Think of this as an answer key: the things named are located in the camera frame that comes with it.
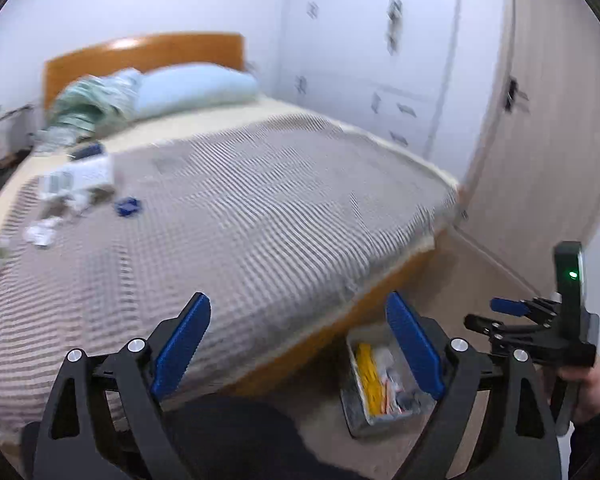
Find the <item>wooden headboard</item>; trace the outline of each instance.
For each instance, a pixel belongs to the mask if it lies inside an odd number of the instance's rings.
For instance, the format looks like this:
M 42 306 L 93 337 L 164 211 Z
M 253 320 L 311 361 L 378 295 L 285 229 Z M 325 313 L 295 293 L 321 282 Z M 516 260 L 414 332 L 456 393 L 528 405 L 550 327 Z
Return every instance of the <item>wooden headboard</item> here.
M 87 74 L 104 76 L 123 68 L 147 72 L 195 61 L 244 69 L 240 34 L 179 32 L 108 41 L 56 57 L 45 65 L 45 110 L 71 81 Z

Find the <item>white wall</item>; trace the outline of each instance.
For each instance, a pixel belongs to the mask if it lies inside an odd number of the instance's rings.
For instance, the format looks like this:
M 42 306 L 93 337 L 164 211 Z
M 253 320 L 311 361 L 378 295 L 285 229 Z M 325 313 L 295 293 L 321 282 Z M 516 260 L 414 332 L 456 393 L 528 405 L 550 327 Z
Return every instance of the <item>white wall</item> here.
M 44 62 L 105 40 L 178 30 L 240 32 L 269 92 L 283 0 L 8 0 L 0 12 L 0 105 L 42 97 Z
M 462 180 L 491 99 L 504 0 L 460 0 L 459 10 L 456 53 L 430 160 Z

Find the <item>person's hand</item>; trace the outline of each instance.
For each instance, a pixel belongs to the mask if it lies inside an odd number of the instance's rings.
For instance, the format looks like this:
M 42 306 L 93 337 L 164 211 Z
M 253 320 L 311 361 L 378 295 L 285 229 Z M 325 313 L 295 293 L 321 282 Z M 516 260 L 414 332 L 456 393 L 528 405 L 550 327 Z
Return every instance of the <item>person's hand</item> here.
M 557 375 L 565 381 L 580 383 L 578 403 L 571 419 L 576 426 L 588 422 L 600 413 L 599 356 L 596 356 L 596 363 L 593 368 L 565 366 L 558 368 Z

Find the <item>black pants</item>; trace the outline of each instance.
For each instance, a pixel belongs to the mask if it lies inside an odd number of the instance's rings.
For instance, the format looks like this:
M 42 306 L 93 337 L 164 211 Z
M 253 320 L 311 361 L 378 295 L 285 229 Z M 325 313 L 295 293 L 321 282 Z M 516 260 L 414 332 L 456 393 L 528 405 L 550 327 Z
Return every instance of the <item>black pants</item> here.
M 165 413 L 164 420 L 171 441 L 204 479 L 366 480 L 357 473 L 320 462 L 304 445 L 293 421 L 262 402 L 211 395 Z M 29 424 L 22 435 L 29 479 L 38 427 L 37 423 Z M 128 437 L 120 434 L 123 445 Z M 141 462 L 134 463 L 133 457 L 130 468 L 148 478 Z

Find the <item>silver bolt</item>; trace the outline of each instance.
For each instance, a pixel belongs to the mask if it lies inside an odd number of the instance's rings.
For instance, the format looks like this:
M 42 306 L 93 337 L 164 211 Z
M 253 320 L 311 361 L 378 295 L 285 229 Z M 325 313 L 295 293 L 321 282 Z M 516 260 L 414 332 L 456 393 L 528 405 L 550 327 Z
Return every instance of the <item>silver bolt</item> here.
M 130 352 L 139 352 L 144 348 L 144 339 L 132 339 L 126 345 L 126 349 Z
M 523 349 L 517 348 L 513 351 L 513 357 L 515 357 L 516 361 L 520 361 L 521 363 L 523 363 L 527 359 L 529 359 L 529 354 L 526 353 Z
M 457 337 L 451 340 L 451 348 L 453 348 L 456 352 L 466 352 L 469 348 L 469 343 L 464 339 Z
M 79 361 L 82 358 L 82 351 L 78 350 L 77 348 L 74 350 L 71 350 L 66 355 L 66 358 L 69 359 L 69 361 L 71 361 L 72 363 L 75 363 L 76 361 Z

